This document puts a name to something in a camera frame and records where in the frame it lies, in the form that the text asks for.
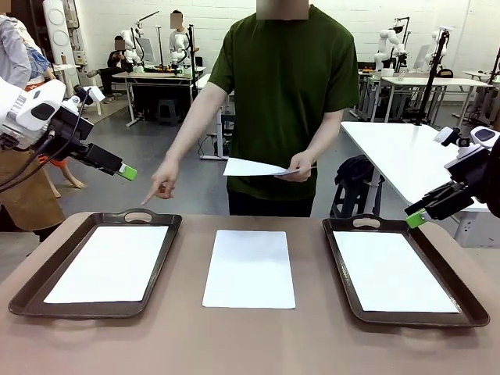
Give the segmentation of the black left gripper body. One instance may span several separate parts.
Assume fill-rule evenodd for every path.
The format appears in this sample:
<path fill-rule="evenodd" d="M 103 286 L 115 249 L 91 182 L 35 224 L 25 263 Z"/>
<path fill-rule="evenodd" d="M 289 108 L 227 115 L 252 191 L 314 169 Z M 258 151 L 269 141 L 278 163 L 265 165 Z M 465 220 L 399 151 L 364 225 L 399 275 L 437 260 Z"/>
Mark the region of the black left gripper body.
<path fill-rule="evenodd" d="M 88 155 L 95 145 L 86 143 L 94 125 L 72 111 L 57 111 L 48 130 L 55 136 L 46 148 L 47 155 Z"/>

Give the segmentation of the person's right hand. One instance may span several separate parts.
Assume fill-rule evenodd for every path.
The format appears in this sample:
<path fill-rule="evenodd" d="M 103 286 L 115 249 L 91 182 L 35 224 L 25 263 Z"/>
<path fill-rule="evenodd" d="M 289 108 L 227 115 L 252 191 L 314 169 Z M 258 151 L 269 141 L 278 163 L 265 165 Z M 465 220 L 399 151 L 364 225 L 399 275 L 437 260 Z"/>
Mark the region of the person's right hand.
<path fill-rule="evenodd" d="M 180 160 L 167 156 L 152 176 L 152 186 L 142 201 L 147 204 L 152 198 L 170 199 L 180 171 Z"/>

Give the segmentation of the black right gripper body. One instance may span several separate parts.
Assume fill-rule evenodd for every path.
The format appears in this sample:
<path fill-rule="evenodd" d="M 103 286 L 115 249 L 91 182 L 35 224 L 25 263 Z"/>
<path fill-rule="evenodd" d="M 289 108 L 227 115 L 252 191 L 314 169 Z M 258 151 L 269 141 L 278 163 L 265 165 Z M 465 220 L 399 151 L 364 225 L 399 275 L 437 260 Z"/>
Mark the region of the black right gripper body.
<path fill-rule="evenodd" d="M 455 159 L 445 165 L 451 181 L 449 187 L 465 186 L 466 188 L 487 188 L 486 174 L 490 152 L 478 149 L 462 159 Z"/>

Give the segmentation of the person's left hand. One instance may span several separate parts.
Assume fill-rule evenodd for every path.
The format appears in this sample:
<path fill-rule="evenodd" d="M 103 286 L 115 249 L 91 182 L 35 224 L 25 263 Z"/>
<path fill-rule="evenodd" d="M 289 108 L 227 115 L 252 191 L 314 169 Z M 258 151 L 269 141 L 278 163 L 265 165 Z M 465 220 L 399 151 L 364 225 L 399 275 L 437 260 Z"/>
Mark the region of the person's left hand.
<path fill-rule="evenodd" d="M 314 155 L 310 150 L 300 152 L 291 158 L 287 172 L 283 175 L 276 175 L 276 178 L 288 182 L 303 183 L 311 177 L 314 162 Z"/>

